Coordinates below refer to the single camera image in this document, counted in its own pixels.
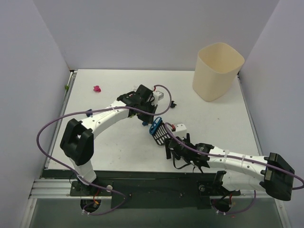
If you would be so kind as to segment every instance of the beige bin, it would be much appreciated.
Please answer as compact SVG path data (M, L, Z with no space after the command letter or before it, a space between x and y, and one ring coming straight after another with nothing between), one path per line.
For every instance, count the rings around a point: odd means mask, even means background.
M205 101L223 96L244 64L244 58L225 43L211 44L198 53L194 91Z

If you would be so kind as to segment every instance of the wall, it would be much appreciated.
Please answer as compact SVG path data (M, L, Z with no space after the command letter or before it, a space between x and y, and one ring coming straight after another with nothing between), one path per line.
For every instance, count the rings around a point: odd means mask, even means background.
M194 69L226 42L245 58L278 0L34 0L71 69Z
M14 228L45 159L36 134L58 116L69 70L32 0L0 6L0 227Z
M302 178L303 9L303 0L280 0L240 74L263 153L281 154ZM286 203L294 228L303 227L303 194L294 191Z

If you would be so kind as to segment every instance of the red object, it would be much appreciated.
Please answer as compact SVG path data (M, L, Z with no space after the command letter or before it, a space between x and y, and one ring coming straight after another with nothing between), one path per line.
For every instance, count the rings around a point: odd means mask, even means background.
M98 93L101 92L101 88L98 85L94 86L93 90Z

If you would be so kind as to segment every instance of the beige container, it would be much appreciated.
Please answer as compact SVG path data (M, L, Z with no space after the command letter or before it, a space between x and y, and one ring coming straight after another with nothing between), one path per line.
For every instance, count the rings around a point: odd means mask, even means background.
M205 101L223 96L243 66L244 58L225 43L211 44L198 53L193 78L194 91Z

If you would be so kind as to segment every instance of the blue object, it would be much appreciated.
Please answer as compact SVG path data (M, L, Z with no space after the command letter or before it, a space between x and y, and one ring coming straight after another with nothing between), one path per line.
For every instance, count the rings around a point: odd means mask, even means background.
M157 117L153 124L151 125L150 129L149 129L149 133L151 135L154 135L154 133L157 131L159 125L162 123L162 118L161 117Z
M87 114L86 114L87 117L90 117L90 116L92 116L92 115L93 115L93 113L87 113Z

